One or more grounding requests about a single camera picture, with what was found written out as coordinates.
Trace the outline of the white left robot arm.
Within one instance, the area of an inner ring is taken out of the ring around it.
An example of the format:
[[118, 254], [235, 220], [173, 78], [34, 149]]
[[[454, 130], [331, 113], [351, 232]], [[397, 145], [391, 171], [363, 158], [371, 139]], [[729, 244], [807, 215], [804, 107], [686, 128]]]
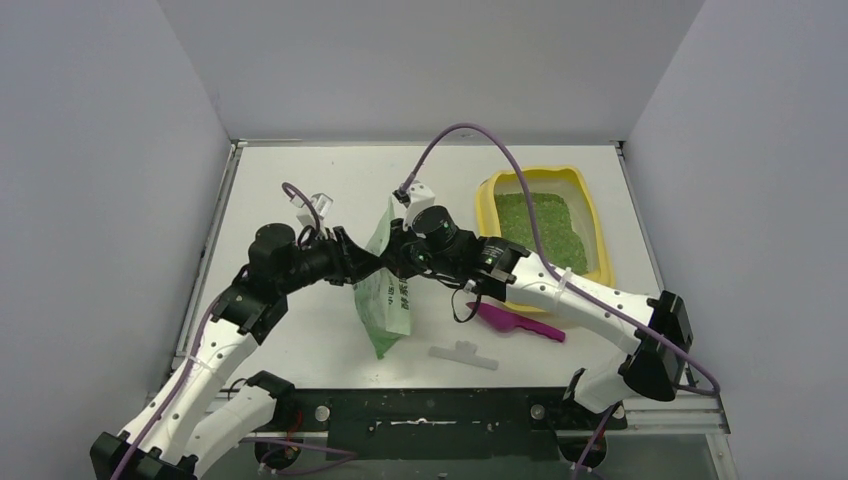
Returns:
[[290, 384], [261, 372], [244, 392], [207, 411], [233, 372], [288, 311], [289, 294], [324, 280], [355, 284], [383, 266], [341, 227], [307, 246], [285, 224], [261, 227], [248, 262], [210, 305], [183, 363], [119, 434], [102, 433], [90, 450], [99, 479], [198, 479], [245, 436], [295, 419]]

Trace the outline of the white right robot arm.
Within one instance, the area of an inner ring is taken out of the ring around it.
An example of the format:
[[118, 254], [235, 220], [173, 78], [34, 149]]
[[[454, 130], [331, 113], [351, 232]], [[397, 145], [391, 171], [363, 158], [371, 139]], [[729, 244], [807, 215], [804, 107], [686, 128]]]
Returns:
[[479, 297], [531, 306], [615, 346], [612, 357], [573, 375], [562, 412], [574, 426], [590, 425], [601, 412], [633, 396], [670, 402], [682, 388], [682, 356], [693, 338], [685, 304], [675, 293], [633, 294], [568, 270], [549, 270], [525, 247], [458, 228], [440, 205], [424, 209], [411, 225], [390, 220], [381, 258], [400, 278], [427, 276], [467, 287]]

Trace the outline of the white bag sealing clip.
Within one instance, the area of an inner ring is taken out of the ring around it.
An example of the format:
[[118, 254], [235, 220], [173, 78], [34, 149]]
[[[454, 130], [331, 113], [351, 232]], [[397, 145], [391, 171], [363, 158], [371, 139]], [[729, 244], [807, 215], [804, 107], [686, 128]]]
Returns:
[[486, 370], [496, 371], [499, 362], [495, 359], [481, 357], [477, 354], [478, 346], [467, 341], [457, 341], [453, 348], [431, 346], [428, 355], [464, 365], [474, 366]]

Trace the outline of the magenta plastic scoop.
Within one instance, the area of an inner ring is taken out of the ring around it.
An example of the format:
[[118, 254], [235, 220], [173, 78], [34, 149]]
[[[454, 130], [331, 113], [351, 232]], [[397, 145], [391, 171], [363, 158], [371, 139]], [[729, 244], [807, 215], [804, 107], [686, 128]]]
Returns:
[[564, 343], [567, 338], [562, 330], [487, 303], [477, 306], [474, 318], [499, 334], [523, 331], [558, 343]]

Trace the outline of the green cat litter bag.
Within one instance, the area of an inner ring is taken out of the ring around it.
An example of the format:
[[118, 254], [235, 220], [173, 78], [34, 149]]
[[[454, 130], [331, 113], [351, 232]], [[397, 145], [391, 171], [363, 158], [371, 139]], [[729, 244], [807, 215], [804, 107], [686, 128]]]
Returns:
[[382, 360], [399, 340], [412, 333], [409, 285], [386, 268], [380, 268], [353, 286], [354, 306], [360, 322]]

